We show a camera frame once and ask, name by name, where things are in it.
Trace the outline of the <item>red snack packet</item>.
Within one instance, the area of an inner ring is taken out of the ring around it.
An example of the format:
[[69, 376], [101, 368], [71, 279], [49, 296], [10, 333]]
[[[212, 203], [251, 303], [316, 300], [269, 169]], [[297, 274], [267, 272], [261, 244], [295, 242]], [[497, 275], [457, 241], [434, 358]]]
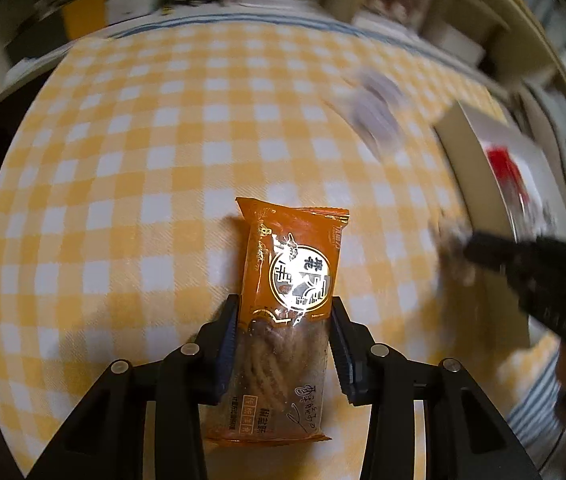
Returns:
[[490, 146], [486, 149], [486, 155], [505, 203], [512, 208], [515, 205], [520, 209], [528, 207], [531, 198], [508, 149], [505, 146]]

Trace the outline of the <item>purple pastry packet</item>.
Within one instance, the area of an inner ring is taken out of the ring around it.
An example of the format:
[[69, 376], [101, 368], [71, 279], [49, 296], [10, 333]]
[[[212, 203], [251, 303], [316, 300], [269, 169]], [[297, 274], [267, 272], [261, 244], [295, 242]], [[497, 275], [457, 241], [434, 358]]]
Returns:
[[355, 70], [346, 77], [346, 84], [328, 102], [382, 162], [401, 143], [396, 113], [409, 99], [396, 82], [371, 67]]

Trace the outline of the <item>yellow checkered tablecloth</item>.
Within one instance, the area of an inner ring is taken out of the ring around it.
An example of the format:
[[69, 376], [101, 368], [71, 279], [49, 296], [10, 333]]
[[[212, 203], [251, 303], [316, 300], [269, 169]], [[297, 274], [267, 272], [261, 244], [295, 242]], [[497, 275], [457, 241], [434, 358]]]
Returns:
[[[409, 99], [380, 162], [330, 106], [371, 67]], [[225, 23], [78, 42], [0, 170], [0, 427], [21, 471], [115, 359], [163, 358], [240, 289], [236, 198], [346, 208], [337, 287], [350, 316], [411, 359], [459, 359], [504, 412], [557, 349], [500, 356], [442, 296], [429, 233], [459, 216], [435, 135], [478, 81], [391, 44]]]

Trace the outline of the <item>orange box on shelf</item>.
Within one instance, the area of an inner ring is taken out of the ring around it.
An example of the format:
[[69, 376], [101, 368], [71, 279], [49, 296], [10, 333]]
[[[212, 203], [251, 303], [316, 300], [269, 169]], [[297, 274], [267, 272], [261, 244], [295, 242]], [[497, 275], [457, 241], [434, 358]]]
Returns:
[[106, 27], [105, 0], [74, 0], [60, 9], [70, 41]]

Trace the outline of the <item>white cardboard box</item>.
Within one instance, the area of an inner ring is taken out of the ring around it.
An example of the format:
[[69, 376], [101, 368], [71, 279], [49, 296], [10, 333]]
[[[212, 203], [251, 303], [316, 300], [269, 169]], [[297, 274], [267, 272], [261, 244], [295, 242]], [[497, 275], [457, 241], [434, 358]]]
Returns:
[[462, 101], [435, 124], [470, 224], [508, 240], [566, 242], [566, 206], [543, 152], [504, 122]]

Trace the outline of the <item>orange snack packet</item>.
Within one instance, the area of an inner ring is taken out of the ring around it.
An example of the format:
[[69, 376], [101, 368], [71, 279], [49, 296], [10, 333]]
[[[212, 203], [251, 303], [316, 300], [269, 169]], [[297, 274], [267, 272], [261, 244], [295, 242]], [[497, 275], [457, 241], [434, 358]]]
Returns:
[[241, 197], [248, 225], [236, 353], [204, 421], [218, 445], [325, 440], [321, 428], [330, 312], [348, 210]]

